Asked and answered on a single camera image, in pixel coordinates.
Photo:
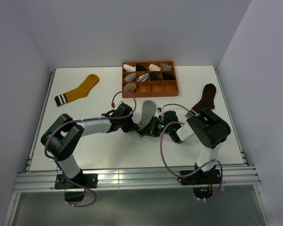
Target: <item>white wall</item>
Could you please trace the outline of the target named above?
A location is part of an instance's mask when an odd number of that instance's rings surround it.
[[[7,0],[0,0],[0,225],[23,171],[50,70]]]
[[[252,0],[219,67],[246,157],[283,225],[283,0]]]
[[[10,0],[52,67],[219,65],[250,0]]]

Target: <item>robotic arm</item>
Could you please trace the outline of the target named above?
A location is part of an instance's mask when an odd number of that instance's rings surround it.
[[[111,110],[102,114],[104,117],[117,118],[129,115],[132,108],[125,103],[121,103],[116,110]],[[41,137],[41,143],[45,145],[53,133],[62,124],[72,121],[68,114],[62,114],[52,124],[52,126]],[[127,133],[135,130],[137,125],[132,120],[132,115],[123,119],[96,120],[89,122],[71,123],[62,128],[51,139],[48,151],[53,154],[66,176],[77,184],[85,185],[87,178],[83,176],[83,171],[77,165],[73,152],[81,137],[95,133],[110,133],[122,129]]]
[[[64,126],[61,131],[52,137],[48,145],[48,151],[52,153],[55,160],[58,162],[58,165],[61,167],[61,170],[63,170],[69,179],[79,185],[86,186],[88,188],[95,188],[97,177],[91,178],[91,174],[84,175],[73,156],[75,147],[81,137],[95,133],[110,133],[117,131],[118,129],[122,129],[125,133],[136,130],[141,137],[145,135],[159,137],[160,133],[168,123],[178,121],[176,112],[167,111],[160,119],[154,116],[150,123],[144,129],[140,130],[137,124],[133,122],[132,115],[118,119],[121,116],[129,115],[131,111],[132,108],[122,102],[116,110],[111,110],[102,114],[104,117],[116,118],[115,120],[109,119],[70,123]],[[64,123],[72,120],[73,118],[71,118],[68,114],[63,114],[58,117],[52,126],[41,137],[42,144],[45,145],[48,142],[53,131]],[[231,130],[229,125],[219,116],[209,109],[204,109],[200,112],[200,114],[188,118],[186,124],[182,127],[179,124],[170,125],[167,129],[167,133],[169,133],[171,139],[178,144],[194,135],[197,136],[203,144],[200,151],[200,157],[195,163],[195,169],[197,169],[204,163],[217,158],[219,149],[222,143],[226,140],[227,136],[231,133]],[[207,164],[193,177],[182,178],[182,185],[205,184],[209,179],[217,175],[217,169],[215,168],[215,162]],[[185,175],[189,172],[183,171],[181,172],[181,175]],[[60,179],[62,180],[60,183],[66,183],[65,179],[63,180],[62,177],[60,177]],[[60,189],[66,188],[76,188],[76,186],[68,184],[68,186]],[[82,199],[82,194],[79,195],[79,198],[74,199],[69,198],[69,196],[67,197],[65,194],[65,200],[68,202],[81,201]]]

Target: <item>glass surface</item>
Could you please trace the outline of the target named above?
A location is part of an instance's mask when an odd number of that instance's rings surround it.
[[[97,194],[97,202],[85,208],[65,205],[60,192],[21,194],[13,226],[264,225],[253,186],[225,187],[207,203],[197,202],[191,188]]]

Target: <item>white sock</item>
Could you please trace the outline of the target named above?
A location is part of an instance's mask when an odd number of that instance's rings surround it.
[[[149,70],[152,72],[159,72],[160,71],[160,67],[158,67],[157,65],[154,64],[150,64],[149,65]]]
[[[141,77],[138,78],[137,81],[146,81],[148,79],[148,73],[143,74]]]
[[[132,67],[130,65],[123,65],[123,67],[124,67],[124,70],[126,72],[135,72],[136,71],[136,67]]]
[[[149,124],[152,117],[155,115],[155,111],[156,111],[156,103],[154,101],[145,100],[142,103],[141,121],[140,123],[138,123],[138,127],[140,129],[145,128]]]

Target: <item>folded sock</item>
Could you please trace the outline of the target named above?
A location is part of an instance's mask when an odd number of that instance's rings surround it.
[[[135,83],[127,83],[125,86],[124,86],[124,91],[127,91],[127,92],[134,92],[136,89],[136,84]]]
[[[188,112],[185,116],[190,118],[191,116],[200,113],[203,109],[214,109],[214,98],[216,94],[216,87],[213,84],[207,84],[202,91],[201,100]]]
[[[130,66],[130,65],[124,64],[123,67],[124,67],[124,70],[126,72],[135,72],[136,71],[136,67],[133,67],[133,66]]]
[[[161,64],[161,69],[163,71],[171,71],[171,70],[173,70],[173,67],[171,65],[167,65],[167,64],[162,63]]]
[[[150,80],[151,81],[161,81],[162,78],[160,78],[155,72],[150,72]]]
[[[136,65],[136,71],[137,71],[137,72],[147,72],[148,69],[145,68],[145,67],[142,66],[142,65]]]
[[[152,117],[155,115],[156,111],[156,103],[152,100],[145,100],[142,103],[142,111],[141,111],[141,121],[138,123],[138,127],[143,129],[146,125],[149,124]]]
[[[143,74],[142,76],[140,76],[137,81],[146,81],[147,79],[148,79],[148,73]]]
[[[136,73],[133,72],[129,75],[127,75],[125,78],[124,78],[124,81],[128,82],[128,81],[135,81],[136,80]]]
[[[165,81],[168,81],[168,80],[175,80],[175,77],[171,74],[168,74],[166,72],[162,72],[162,78],[163,80]]]
[[[88,75],[85,81],[83,81],[79,87],[62,95],[55,96],[57,106],[59,107],[79,98],[86,97],[90,90],[99,82],[99,80],[100,79],[95,74]]]
[[[149,70],[152,71],[152,72],[158,72],[158,71],[160,71],[160,67],[158,67],[157,65],[154,65],[154,64],[150,64]]]

